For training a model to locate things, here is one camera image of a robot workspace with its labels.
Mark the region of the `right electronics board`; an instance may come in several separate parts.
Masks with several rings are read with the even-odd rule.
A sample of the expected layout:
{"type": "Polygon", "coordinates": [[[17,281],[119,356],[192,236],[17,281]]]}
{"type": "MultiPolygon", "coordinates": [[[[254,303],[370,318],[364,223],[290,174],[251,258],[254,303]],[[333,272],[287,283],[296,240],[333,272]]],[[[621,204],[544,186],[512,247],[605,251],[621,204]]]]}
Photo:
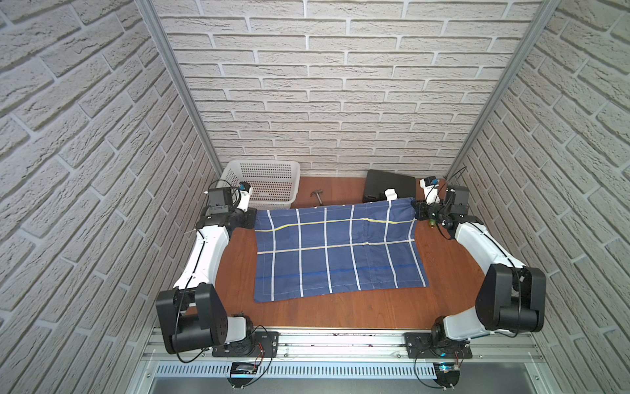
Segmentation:
{"type": "Polygon", "coordinates": [[[451,387],[458,384],[460,379],[459,367],[455,364],[434,364],[436,378],[434,381],[442,387],[451,387]]]}

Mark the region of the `aluminium corner post left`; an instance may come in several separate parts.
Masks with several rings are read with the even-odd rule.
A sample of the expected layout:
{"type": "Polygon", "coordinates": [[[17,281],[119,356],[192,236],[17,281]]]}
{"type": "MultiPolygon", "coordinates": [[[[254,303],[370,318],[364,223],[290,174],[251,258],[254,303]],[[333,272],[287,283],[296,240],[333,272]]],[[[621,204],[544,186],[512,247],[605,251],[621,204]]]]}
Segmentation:
{"type": "Polygon", "coordinates": [[[154,40],[156,48],[162,57],[162,61],[169,75],[172,77],[173,85],[175,86],[176,91],[184,105],[184,109],[187,111],[190,121],[209,157],[210,163],[212,164],[216,174],[221,175],[223,172],[221,161],[213,147],[208,131],[205,127],[203,119],[201,118],[200,110],[195,103],[191,89],[188,86],[185,76],[180,68],[180,64],[177,62],[176,54],[169,42],[167,33],[162,26],[157,10],[152,1],[138,0],[136,3],[144,23],[154,40]]]}

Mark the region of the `electronics board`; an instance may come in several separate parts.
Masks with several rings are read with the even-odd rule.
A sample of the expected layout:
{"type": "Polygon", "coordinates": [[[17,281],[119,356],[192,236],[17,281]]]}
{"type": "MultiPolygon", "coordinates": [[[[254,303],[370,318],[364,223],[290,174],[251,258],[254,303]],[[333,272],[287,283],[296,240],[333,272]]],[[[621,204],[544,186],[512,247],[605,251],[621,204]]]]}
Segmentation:
{"type": "Polygon", "coordinates": [[[434,381],[442,387],[451,387],[458,384],[460,379],[459,367],[455,364],[434,364],[436,378],[434,381]]]}
{"type": "Polygon", "coordinates": [[[245,379],[255,376],[259,371],[259,365],[247,362],[233,362],[230,368],[230,377],[245,379]]]}

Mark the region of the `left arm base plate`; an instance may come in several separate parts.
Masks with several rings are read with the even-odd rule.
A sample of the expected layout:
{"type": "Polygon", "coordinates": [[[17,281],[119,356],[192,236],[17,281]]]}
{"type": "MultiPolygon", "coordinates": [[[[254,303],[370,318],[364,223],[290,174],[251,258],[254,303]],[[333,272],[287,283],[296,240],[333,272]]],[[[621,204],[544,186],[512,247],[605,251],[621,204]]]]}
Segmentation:
{"type": "Polygon", "coordinates": [[[265,360],[277,356],[279,332],[256,331],[241,341],[235,341],[212,349],[216,358],[259,358],[265,360]]]}

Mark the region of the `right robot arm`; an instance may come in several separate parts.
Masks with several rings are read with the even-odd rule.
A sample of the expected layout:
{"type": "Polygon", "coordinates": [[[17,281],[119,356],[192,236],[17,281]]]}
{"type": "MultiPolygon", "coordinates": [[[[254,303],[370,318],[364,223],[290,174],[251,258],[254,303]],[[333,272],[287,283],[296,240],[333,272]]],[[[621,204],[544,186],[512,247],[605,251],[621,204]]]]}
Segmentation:
{"type": "Polygon", "coordinates": [[[526,266],[490,234],[480,218],[469,213],[469,189],[447,186],[440,197],[436,178],[419,182],[424,198],[413,202],[416,219],[427,221],[449,241],[457,241],[485,274],[474,307],[437,318],[432,341],[446,345],[495,333],[516,337],[543,329],[546,275],[526,266]]]}

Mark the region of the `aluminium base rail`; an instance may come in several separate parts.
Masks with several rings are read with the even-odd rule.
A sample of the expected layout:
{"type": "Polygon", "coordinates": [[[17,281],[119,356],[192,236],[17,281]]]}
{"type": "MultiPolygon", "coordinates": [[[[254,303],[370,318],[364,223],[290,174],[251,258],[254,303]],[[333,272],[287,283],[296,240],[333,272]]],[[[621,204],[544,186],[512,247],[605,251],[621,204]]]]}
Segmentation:
{"type": "Polygon", "coordinates": [[[259,328],[279,332],[277,356],[259,358],[216,358],[212,349],[167,354],[162,335],[154,328],[141,350],[141,357],[124,393],[147,393],[160,378],[210,378],[227,382],[233,362],[259,365],[255,376],[242,379],[377,379],[425,380],[434,383],[434,364],[455,364],[465,380],[479,373],[483,392],[497,384],[506,391],[510,379],[523,379],[526,389],[536,393],[558,393],[559,384],[530,334],[508,338],[492,334],[469,340],[472,359],[410,359],[405,348],[406,330],[259,328]]]}

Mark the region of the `aluminium corner post right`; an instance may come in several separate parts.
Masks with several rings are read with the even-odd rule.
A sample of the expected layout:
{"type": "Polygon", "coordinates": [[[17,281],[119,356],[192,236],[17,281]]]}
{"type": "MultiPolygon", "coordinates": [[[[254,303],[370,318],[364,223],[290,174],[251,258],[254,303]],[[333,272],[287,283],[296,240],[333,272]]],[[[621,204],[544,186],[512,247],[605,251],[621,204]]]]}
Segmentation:
{"type": "Polygon", "coordinates": [[[446,180],[450,180],[455,177],[456,173],[459,171],[460,166],[472,148],[473,143],[481,133],[487,121],[490,119],[496,105],[500,103],[503,95],[508,88],[510,88],[515,77],[518,75],[518,72],[525,63],[526,58],[532,51],[538,39],[541,37],[544,29],[549,23],[549,20],[553,17],[553,14],[560,3],[560,0],[545,0],[539,5],[534,18],[528,26],[528,29],[526,29],[523,37],[518,42],[512,57],[505,67],[505,70],[503,70],[500,75],[500,78],[492,90],[490,97],[483,106],[482,111],[477,116],[477,119],[472,125],[472,129],[469,131],[469,134],[467,134],[467,137],[460,147],[458,154],[455,156],[451,167],[445,175],[446,180]]]}

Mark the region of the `blue striped pillowcase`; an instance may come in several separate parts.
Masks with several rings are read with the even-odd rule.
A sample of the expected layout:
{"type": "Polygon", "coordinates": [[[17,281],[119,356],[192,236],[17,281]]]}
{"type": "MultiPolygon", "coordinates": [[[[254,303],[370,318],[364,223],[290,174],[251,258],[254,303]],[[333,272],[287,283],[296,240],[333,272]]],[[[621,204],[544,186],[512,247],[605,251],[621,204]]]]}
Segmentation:
{"type": "Polygon", "coordinates": [[[254,301],[428,287],[413,202],[258,211],[254,301]]]}

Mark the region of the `white plastic basket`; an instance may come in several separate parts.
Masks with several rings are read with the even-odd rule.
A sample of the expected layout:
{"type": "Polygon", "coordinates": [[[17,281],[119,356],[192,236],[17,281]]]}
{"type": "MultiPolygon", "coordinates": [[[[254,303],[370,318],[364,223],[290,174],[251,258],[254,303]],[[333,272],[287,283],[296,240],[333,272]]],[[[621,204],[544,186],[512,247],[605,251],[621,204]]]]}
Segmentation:
{"type": "Polygon", "coordinates": [[[221,179],[232,186],[249,183],[253,188],[249,207],[285,209],[297,197],[300,165],[294,161],[235,159],[226,165],[221,179]]]}

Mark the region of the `aluminium corner post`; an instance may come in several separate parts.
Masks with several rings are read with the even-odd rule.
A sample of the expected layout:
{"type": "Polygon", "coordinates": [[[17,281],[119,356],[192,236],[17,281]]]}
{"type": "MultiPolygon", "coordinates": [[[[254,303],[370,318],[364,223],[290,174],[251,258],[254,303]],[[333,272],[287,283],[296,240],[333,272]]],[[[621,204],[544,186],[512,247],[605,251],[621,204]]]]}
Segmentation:
{"type": "Polygon", "coordinates": [[[195,103],[191,89],[188,86],[185,76],[180,68],[180,64],[177,62],[176,54],[169,42],[167,33],[162,26],[157,10],[152,1],[138,0],[136,3],[144,23],[154,40],[156,48],[162,57],[162,61],[169,75],[172,77],[173,85],[175,86],[176,91],[184,105],[184,109],[187,111],[190,121],[209,157],[210,163],[212,164],[216,174],[221,175],[223,172],[221,161],[213,147],[208,131],[205,127],[203,119],[201,118],[200,110],[195,103]]]}
{"type": "Polygon", "coordinates": [[[481,133],[487,121],[490,119],[496,105],[500,103],[503,95],[508,88],[510,88],[515,77],[518,75],[518,72],[525,63],[526,58],[532,51],[538,39],[541,37],[544,29],[549,23],[549,20],[553,17],[553,14],[560,3],[560,0],[545,0],[539,5],[534,18],[528,26],[528,29],[526,29],[523,37],[518,42],[512,57],[505,67],[505,70],[503,70],[500,75],[500,78],[492,90],[490,97],[483,106],[482,111],[477,116],[477,119],[472,125],[472,129],[469,131],[469,134],[467,134],[467,137],[460,147],[458,154],[455,156],[451,167],[445,175],[446,180],[450,180],[455,177],[456,173],[459,171],[460,166],[472,148],[473,143],[481,133]]]}

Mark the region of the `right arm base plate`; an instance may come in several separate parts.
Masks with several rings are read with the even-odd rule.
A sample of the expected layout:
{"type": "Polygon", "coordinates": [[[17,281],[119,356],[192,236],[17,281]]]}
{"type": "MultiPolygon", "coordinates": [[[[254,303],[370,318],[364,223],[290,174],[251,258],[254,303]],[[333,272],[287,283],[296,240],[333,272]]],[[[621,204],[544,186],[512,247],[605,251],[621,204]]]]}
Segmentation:
{"type": "Polygon", "coordinates": [[[405,348],[410,359],[472,359],[468,341],[434,341],[431,333],[405,333],[405,348]]]}

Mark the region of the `left electronics board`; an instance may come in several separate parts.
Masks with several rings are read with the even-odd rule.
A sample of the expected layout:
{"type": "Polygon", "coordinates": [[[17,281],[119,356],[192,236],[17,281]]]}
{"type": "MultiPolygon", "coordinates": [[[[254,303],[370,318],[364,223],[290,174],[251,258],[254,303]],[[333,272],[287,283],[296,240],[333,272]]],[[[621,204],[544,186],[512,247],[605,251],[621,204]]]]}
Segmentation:
{"type": "Polygon", "coordinates": [[[230,377],[245,379],[255,376],[259,371],[259,365],[247,362],[233,362],[230,368],[230,377]]]}

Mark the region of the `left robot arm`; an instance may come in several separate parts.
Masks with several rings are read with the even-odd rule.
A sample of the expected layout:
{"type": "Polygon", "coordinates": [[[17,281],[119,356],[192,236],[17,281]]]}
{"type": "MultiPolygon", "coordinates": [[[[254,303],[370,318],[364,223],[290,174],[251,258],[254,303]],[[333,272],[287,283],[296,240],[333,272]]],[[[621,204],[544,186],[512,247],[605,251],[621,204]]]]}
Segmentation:
{"type": "Polygon", "coordinates": [[[251,229],[257,210],[249,208],[252,186],[218,187],[207,191],[208,201],[195,224],[195,245],[185,270],[172,289],[158,294],[155,303],[167,353],[247,341],[251,319],[230,316],[215,287],[221,258],[237,228],[251,229]]]}

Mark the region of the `black plastic tool case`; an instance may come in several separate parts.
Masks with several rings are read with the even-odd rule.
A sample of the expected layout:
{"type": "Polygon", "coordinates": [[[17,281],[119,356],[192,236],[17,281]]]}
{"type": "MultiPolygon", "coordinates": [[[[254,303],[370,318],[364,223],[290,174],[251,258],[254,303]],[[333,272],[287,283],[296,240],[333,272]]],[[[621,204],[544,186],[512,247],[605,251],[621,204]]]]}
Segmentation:
{"type": "Polygon", "coordinates": [[[388,189],[394,189],[399,198],[415,198],[417,195],[415,183],[414,177],[381,170],[368,170],[363,202],[386,200],[385,191],[388,189]]]}

